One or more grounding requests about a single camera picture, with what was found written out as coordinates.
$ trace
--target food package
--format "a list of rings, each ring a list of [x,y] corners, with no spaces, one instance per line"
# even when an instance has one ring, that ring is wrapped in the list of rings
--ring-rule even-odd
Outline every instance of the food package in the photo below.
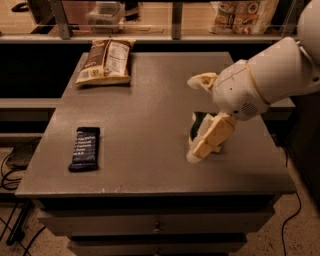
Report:
[[[76,84],[105,85],[130,83],[129,60],[134,40],[93,40]]]
[[[236,8],[237,2],[218,2],[217,15],[214,20],[214,25],[210,29],[210,32],[216,34],[232,33]]]
[[[271,23],[279,0],[221,1],[212,33],[261,35]]]
[[[125,16],[124,5],[120,2],[97,1],[97,6],[86,14],[88,24],[95,33],[115,34]]]

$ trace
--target plastic bag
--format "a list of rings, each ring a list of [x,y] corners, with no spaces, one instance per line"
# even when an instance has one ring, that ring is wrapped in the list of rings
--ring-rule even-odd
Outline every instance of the plastic bag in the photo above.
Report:
[[[212,33],[264,34],[271,23],[279,0],[221,1]]]
[[[93,40],[76,84],[125,84],[131,81],[129,58],[133,40]]]

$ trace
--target label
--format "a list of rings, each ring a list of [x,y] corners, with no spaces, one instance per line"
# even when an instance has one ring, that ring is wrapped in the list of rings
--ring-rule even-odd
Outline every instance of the label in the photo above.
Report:
[[[260,15],[259,1],[239,2],[236,9],[233,31],[238,34],[249,35],[253,27],[257,24]]]
[[[96,40],[93,41],[88,59],[86,60],[83,69],[93,66],[103,66],[105,51],[108,47],[109,40]]]
[[[219,29],[232,30],[236,7],[237,2],[224,1],[219,3],[218,14],[215,20],[215,24],[218,25]]]
[[[107,74],[124,75],[130,48],[122,43],[112,42],[109,46],[105,72]]]

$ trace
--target brown snack bag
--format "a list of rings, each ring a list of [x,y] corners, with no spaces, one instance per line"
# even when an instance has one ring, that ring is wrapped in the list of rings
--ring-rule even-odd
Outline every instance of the brown snack bag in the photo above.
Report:
[[[128,62],[133,40],[93,40],[76,84],[124,84],[131,81]]]

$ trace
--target floor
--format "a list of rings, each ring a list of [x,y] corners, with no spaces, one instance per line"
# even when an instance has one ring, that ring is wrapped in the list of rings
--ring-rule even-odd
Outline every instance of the floor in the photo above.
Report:
[[[279,148],[283,163],[286,163],[286,155],[282,148]],[[288,256],[311,256],[320,255],[320,212],[317,209],[308,189],[304,185],[293,161],[288,159],[288,171],[294,180],[298,195],[301,198],[302,208],[299,214],[291,219],[285,225],[284,240],[286,252]],[[13,204],[0,203],[0,217],[8,220]],[[295,214],[299,209],[299,200],[297,195],[283,195],[274,206],[276,214],[266,223],[266,225],[257,233],[249,233],[247,235],[248,243],[238,252],[230,254],[230,256],[280,256],[284,254],[284,247],[281,239],[282,225],[290,216]],[[21,241],[24,247],[35,236],[35,234],[43,227],[36,218],[37,208],[33,208],[26,223],[23,227],[25,238]],[[0,223],[0,232],[4,228],[4,224]],[[21,244],[15,243],[12,246],[6,245],[9,231],[7,231],[0,241],[0,255],[17,256],[23,255],[24,249]],[[68,239],[64,237],[55,237],[49,230],[45,229],[35,240],[29,250],[29,256],[74,256],[67,249]]]

